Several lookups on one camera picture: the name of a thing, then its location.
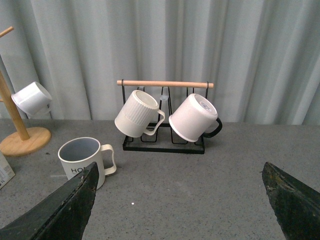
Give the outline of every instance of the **round wooden base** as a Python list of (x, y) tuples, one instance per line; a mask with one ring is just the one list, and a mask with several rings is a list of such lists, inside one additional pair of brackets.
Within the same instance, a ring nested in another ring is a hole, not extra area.
[(30, 138), (22, 141), (18, 132), (7, 136), (0, 143), (0, 151), (8, 157), (28, 155), (43, 148), (51, 139), (51, 132), (43, 127), (26, 129)]

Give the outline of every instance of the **rack base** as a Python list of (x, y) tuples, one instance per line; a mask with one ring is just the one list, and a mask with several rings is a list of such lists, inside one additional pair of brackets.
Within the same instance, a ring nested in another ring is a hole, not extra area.
[[(149, 124), (150, 128), (154, 126), (155, 123)], [(205, 154), (205, 144), (202, 136), (199, 137), (197, 142), (186, 142), (176, 133), (172, 136), (172, 140), (177, 143), (168, 141), (171, 138), (171, 127), (169, 123), (162, 123), (158, 128), (158, 133), (153, 136), (145, 134), (141, 138), (125, 136), (122, 149), (124, 151), (138, 152)]]
[(26, 129), (30, 138), (21, 140), (18, 132), (7, 136), (0, 143), (0, 151), (8, 157), (28, 155), (43, 148), (51, 139), (51, 132), (43, 127), (30, 127)]

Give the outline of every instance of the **gray curtain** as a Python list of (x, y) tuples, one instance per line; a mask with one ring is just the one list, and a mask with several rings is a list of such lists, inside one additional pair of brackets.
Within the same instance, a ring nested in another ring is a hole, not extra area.
[(15, 29), (0, 70), (13, 93), (50, 92), (38, 118), (114, 120), (120, 79), (209, 81), (223, 122), (320, 125), (319, 13), (318, 0), (1, 0), (0, 32)]

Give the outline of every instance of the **white mug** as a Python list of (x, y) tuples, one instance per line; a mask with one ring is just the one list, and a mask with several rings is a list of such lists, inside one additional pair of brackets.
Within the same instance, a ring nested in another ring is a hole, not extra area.
[[(102, 152), (112, 151), (113, 166), (106, 168), (102, 158)], [(92, 137), (79, 137), (66, 142), (58, 151), (65, 174), (70, 180), (85, 167), (96, 162), (99, 171), (99, 180), (96, 189), (99, 189), (105, 182), (106, 175), (113, 174), (117, 170), (114, 160), (114, 149), (110, 144), (101, 145), (100, 142)]]
[[(149, 131), (147, 127), (157, 113), (163, 118), (152, 131)], [(115, 118), (114, 124), (123, 134), (138, 138), (143, 133), (154, 135), (165, 117), (165, 113), (159, 109), (158, 102), (152, 96), (144, 91), (134, 90)]]
[[(11, 98), (19, 109), (30, 116), (35, 115), (40, 109), (46, 107), (52, 101), (50, 93), (36, 81), (17, 93), (12, 94)], [(50, 110), (49, 108), (41, 114), (48, 113)]]
[[(218, 127), (210, 132), (204, 133), (215, 121)], [(215, 107), (205, 97), (192, 93), (178, 109), (169, 117), (171, 128), (184, 140), (196, 142), (203, 135), (212, 138), (222, 129), (222, 122), (218, 118)]]

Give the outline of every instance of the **gray countertop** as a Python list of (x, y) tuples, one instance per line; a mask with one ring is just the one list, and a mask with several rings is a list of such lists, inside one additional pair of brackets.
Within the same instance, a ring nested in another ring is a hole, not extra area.
[[(284, 240), (262, 181), (265, 162), (320, 191), (320, 126), (224, 123), (205, 139), (205, 154), (184, 154), (123, 151), (113, 121), (25, 125), (48, 128), (52, 139), (30, 155), (6, 157), (16, 176), (0, 190), (0, 228), (67, 181), (57, 153), (78, 137), (111, 144), (118, 165), (96, 192), (84, 240)], [(9, 119), (0, 129), (0, 140), (15, 132)]]

